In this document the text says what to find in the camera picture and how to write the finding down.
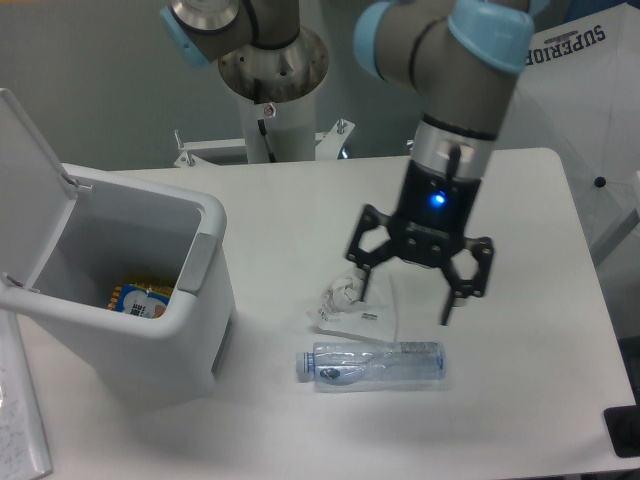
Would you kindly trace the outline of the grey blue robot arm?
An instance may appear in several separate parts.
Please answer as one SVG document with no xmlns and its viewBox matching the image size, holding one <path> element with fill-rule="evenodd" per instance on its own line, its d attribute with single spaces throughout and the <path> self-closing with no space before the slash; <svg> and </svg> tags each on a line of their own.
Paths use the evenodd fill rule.
<svg viewBox="0 0 640 480">
<path fill-rule="evenodd" d="M 494 255 L 467 220 L 534 32 L 540 1 L 380 1 L 360 15 L 363 69 L 423 101 L 395 211 L 366 205 L 346 250 L 364 274 L 399 258 L 439 269 L 446 307 L 484 295 Z M 329 66 L 295 1 L 173 1 L 161 10 L 185 59 L 216 64 L 239 99 L 248 159 L 315 156 L 314 94 Z"/>
</svg>

